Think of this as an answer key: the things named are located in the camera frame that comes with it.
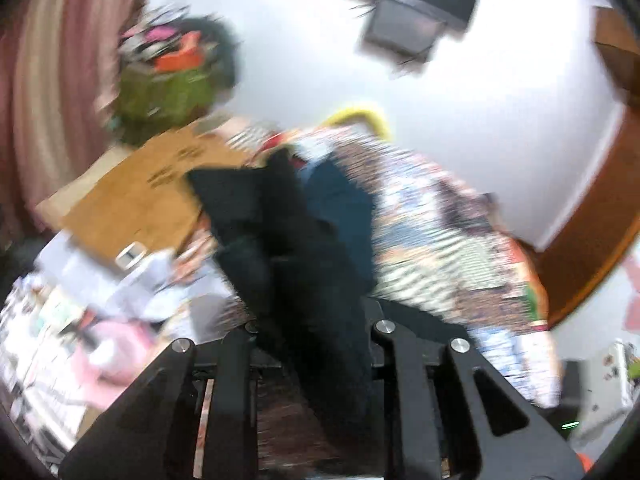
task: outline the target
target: metal screw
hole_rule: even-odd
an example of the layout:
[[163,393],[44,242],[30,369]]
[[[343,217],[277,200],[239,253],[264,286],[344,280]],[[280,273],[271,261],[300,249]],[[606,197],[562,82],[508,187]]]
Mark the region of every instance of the metal screw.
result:
[[383,334],[391,334],[396,329],[396,324],[388,319],[381,319],[376,323],[376,330]]
[[471,345],[466,339],[457,337],[451,342],[451,348],[453,348],[456,352],[463,354],[469,351]]
[[173,343],[171,343],[172,350],[174,352],[178,352],[178,354],[186,352],[190,346],[191,342],[185,338],[176,339]]
[[249,321],[249,322],[245,323],[244,329],[249,334],[257,334],[258,333],[258,325],[256,324],[255,321]]

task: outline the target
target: brown wooden panel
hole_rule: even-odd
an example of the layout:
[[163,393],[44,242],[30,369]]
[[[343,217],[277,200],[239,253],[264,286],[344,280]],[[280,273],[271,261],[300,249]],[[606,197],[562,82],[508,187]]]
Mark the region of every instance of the brown wooden panel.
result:
[[627,108],[591,189],[536,266],[549,323],[564,319],[607,275],[638,232],[640,111]]

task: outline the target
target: white wall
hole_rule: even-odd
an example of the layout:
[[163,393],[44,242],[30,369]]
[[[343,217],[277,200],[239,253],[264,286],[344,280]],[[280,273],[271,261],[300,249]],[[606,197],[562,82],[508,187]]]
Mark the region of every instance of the white wall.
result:
[[[629,249],[640,262],[640,237]],[[636,294],[625,269],[618,265],[570,316],[552,330],[561,359],[589,359],[616,339],[632,343],[640,349],[640,335],[623,329],[626,312]],[[625,417],[603,428],[602,434],[583,443],[572,440],[572,446],[596,460],[620,429]]]
[[539,246],[570,214],[620,114],[590,43],[593,1],[479,0],[463,38],[444,37],[423,74],[394,78],[388,60],[358,49],[358,1],[150,0],[236,28],[232,110],[290,127],[374,102],[396,143],[496,192],[507,225]]

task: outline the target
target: dark blue fabric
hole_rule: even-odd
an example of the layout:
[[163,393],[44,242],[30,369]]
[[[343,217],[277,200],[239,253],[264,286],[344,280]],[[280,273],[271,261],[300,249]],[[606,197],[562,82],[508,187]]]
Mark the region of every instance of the dark blue fabric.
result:
[[332,160],[318,164],[303,186],[311,216],[334,227],[362,279],[363,293],[373,290],[373,198],[350,182]]

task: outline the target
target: striped curtain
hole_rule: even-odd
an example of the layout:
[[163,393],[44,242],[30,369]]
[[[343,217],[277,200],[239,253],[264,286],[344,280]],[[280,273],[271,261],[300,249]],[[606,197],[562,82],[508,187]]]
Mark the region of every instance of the striped curtain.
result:
[[0,38],[0,205],[20,238],[35,206],[109,142],[119,32],[144,0],[18,0]]

